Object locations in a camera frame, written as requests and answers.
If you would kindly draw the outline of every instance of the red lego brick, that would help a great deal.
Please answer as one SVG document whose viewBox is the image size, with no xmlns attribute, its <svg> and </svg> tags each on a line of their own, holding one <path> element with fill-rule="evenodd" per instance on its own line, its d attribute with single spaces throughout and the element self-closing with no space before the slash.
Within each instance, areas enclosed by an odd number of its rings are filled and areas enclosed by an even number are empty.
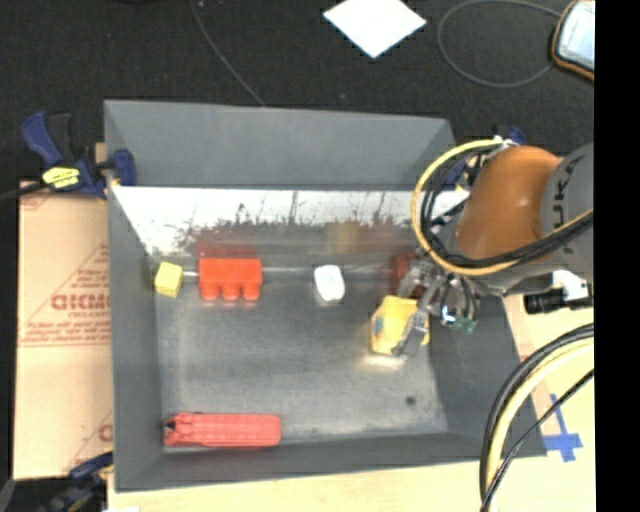
<svg viewBox="0 0 640 512">
<path fill-rule="evenodd" d="M 280 418 L 272 414 L 181 412 L 165 422 L 166 446 L 260 448 L 280 442 Z"/>
<path fill-rule="evenodd" d="M 391 291 L 396 293 L 402 278 L 409 272 L 409 264 L 415 259 L 411 253 L 398 254 L 391 258 Z"/>
<path fill-rule="evenodd" d="M 201 258 L 198 262 L 200 295 L 214 300 L 243 297 L 254 301 L 260 297 L 262 262 L 257 258 Z"/>
</svg>

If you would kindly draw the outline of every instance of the blue clamp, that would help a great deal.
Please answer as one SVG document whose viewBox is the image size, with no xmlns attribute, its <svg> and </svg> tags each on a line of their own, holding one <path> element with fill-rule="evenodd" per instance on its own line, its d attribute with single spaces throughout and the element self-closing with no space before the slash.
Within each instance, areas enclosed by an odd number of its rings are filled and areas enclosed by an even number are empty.
<svg viewBox="0 0 640 512">
<path fill-rule="evenodd" d="M 41 505 L 34 512 L 77 512 L 94 496 L 104 490 L 104 480 L 98 472 L 113 464 L 113 452 L 98 455 L 83 462 L 69 472 L 71 485 L 56 494 L 46 505 Z"/>
<path fill-rule="evenodd" d="M 509 139 L 514 144 L 521 146 L 526 143 L 526 137 L 524 131 L 518 128 L 515 125 L 507 125 L 507 126 L 496 126 L 495 128 L 496 135 L 501 136 L 503 139 Z M 449 171 L 449 173 L 445 176 L 444 181 L 442 183 L 442 190 L 451 191 L 455 190 L 456 184 L 458 180 L 462 176 L 462 173 L 465 171 L 467 163 L 465 161 L 458 162 L 453 169 Z"/>
<path fill-rule="evenodd" d="M 106 182 L 100 171 L 106 168 L 115 169 L 121 185 L 135 185 L 136 169 L 129 151 L 117 150 L 103 163 L 93 162 L 87 151 L 76 155 L 71 149 L 68 133 L 70 117 L 61 119 L 62 124 L 55 134 L 49 129 L 44 111 L 31 115 L 20 127 L 29 149 L 44 160 L 42 180 L 51 190 L 89 194 L 105 199 Z"/>
</svg>

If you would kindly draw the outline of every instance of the white object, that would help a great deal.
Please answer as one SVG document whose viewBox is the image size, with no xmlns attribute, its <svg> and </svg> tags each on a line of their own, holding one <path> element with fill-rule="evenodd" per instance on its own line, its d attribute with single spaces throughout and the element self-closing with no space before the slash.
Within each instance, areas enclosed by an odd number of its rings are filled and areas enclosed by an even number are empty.
<svg viewBox="0 0 640 512">
<path fill-rule="evenodd" d="M 400 0 L 345 0 L 324 17 L 374 59 L 427 23 Z"/>
<path fill-rule="evenodd" d="M 596 70 L 596 2 L 580 0 L 573 4 L 562 21 L 556 51 L 592 73 Z"/>
<path fill-rule="evenodd" d="M 589 296 L 587 281 L 568 270 L 554 271 L 553 283 L 564 288 L 566 300 L 579 300 Z"/>
<path fill-rule="evenodd" d="M 344 278 L 337 265 L 322 265 L 313 271 L 313 281 L 325 302 L 336 302 L 344 297 Z"/>
</svg>

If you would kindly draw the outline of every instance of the cardboard sheet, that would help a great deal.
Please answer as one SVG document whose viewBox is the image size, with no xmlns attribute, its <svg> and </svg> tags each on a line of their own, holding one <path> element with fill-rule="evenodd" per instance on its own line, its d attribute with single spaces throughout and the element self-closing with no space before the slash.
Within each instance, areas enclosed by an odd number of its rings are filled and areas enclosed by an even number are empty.
<svg viewBox="0 0 640 512">
<path fill-rule="evenodd" d="M 15 479 L 66 475 L 112 446 L 106 203 L 20 203 Z"/>
</svg>

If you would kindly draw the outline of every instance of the black carpet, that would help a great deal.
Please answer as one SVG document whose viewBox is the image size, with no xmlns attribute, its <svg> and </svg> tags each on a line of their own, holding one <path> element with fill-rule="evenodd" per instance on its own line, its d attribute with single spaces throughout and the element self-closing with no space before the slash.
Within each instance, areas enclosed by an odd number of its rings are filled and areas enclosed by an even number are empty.
<svg viewBox="0 0 640 512">
<path fill-rule="evenodd" d="M 462 2 L 407 2 L 426 27 L 376 60 L 323 17 L 327 0 L 193 0 L 203 26 L 253 93 L 212 51 L 189 0 L 22 0 L 0 6 L 0 192 L 37 176 L 40 160 L 19 126 L 37 110 L 70 112 L 79 145 L 103 136 L 105 98 L 174 99 L 234 105 L 436 116 L 456 141 L 513 124 L 527 142 L 566 154 L 593 141 L 594 86 L 551 66 L 513 88 L 480 85 L 448 63 L 437 29 Z M 541 0 L 561 12 L 568 2 Z M 452 14 L 447 55 L 492 82 L 518 82 L 549 63 L 557 18 L 483 1 Z M 0 204 L 0 482 L 8 476 L 16 314 L 16 212 Z"/>
</svg>

